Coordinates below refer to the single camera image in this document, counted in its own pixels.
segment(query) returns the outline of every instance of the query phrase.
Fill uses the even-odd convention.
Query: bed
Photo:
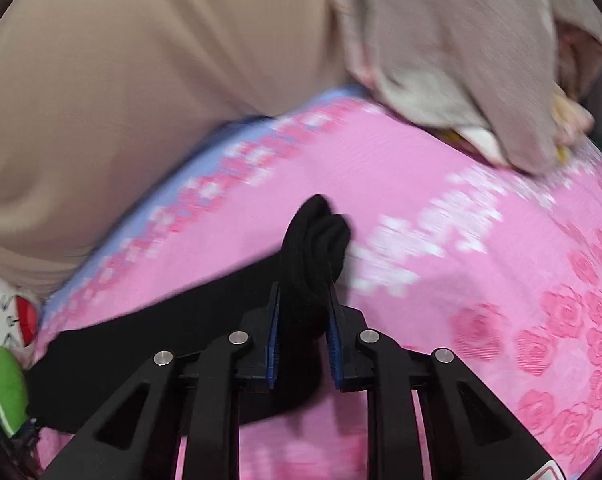
[[[579,478],[602,448],[602,155],[584,140],[542,179],[493,170],[356,86],[212,136],[48,301],[37,356],[275,250],[315,193],[354,228],[343,303],[405,348],[453,349]],[[41,435],[46,465],[69,437]],[[365,478],[365,397],[326,381],[240,439],[244,480]]]

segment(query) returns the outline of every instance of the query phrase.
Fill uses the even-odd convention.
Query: gray cloth
[[[602,65],[592,0],[336,2],[348,68],[381,101],[422,126],[490,129],[530,173],[556,165],[555,84],[582,96]]]

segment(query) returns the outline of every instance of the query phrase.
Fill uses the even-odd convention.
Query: pink rose pattern
[[[598,184],[602,190],[602,178]],[[470,364],[495,360],[511,344],[518,368],[537,378],[555,364],[563,341],[582,342],[592,369],[581,402],[558,406],[552,393],[531,389],[513,409],[568,476],[576,479],[602,447],[601,424],[592,423],[594,415],[602,413],[602,228],[588,238],[571,222],[555,223],[574,243],[566,260],[575,280],[572,286],[562,284],[541,295],[543,326],[508,335],[498,306],[488,304],[462,308],[450,318],[450,326],[455,351]]]
[[[46,321],[38,338],[38,354],[63,328],[69,318],[89,307],[89,301],[107,290],[125,275],[131,264],[173,232],[181,231],[200,215],[215,211],[233,186],[239,182],[259,179],[277,158],[289,158],[299,144],[317,134],[329,134],[352,110],[366,106],[364,100],[343,99],[322,108],[325,121],[308,125],[303,121],[313,117],[315,109],[297,117],[280,120],[275,133],[261,142],[245,142],[236,153],[227,156],[216,174],[196,179],[185,186],[174,205],[156,212],[148,222],[146,232],[129,245],[109,256],[100,265],[94,278],[73,291],[66,307]],[[602,178],[598,184],[602,190]],[[506,346],[513,348],[516,364],[525,374],[538,378],[548,373],[561,354],[563,342],[581,341],[593,367],[586,381],[588,394],[573,406],[559,406],[552,393],[528,390],[511,406],[529,431],[539,439],[553,457],[561,463],[572,479],[584,471],[602,446],[602,428],[593,427],[594,414],[602,414],[602,228],[587,237],[573,223],[557,227],[569,237],[574,247],[566,254],[566,262],[574,273],[572,287],[562,284],[545,291],[539,308],[546,315],[543,326],[532,326],[508,333],[505,319],[498,306],[476,304],[462,308],[450,318],[455,351],[469,364],[488,363],[499,359]],[[361,429],[346,455],[363,474],[366,464],[366,435]],[[325,468],[314,462],[281,459],[276,463],[278,478],[322,480]],[[244,472],[246,479],[251,472]]]
[[[464,308],[451,319],[456,351],[460,356],[489,362],[503,352],[500,317],[494,305]]]

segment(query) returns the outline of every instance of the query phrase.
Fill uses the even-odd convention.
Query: green tennis ball
[[[0,423],[12,437],[26,422],[28,393],[24,374],[11,352],[0,346]]]

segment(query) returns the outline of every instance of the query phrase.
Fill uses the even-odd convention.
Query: red object
[[[19,316],[19,329],[21,330],[24,346],[28,346],[33,342],[34,336],[37,333],[37,310],[32,306],[30,301],[15,296],[17,315]]]

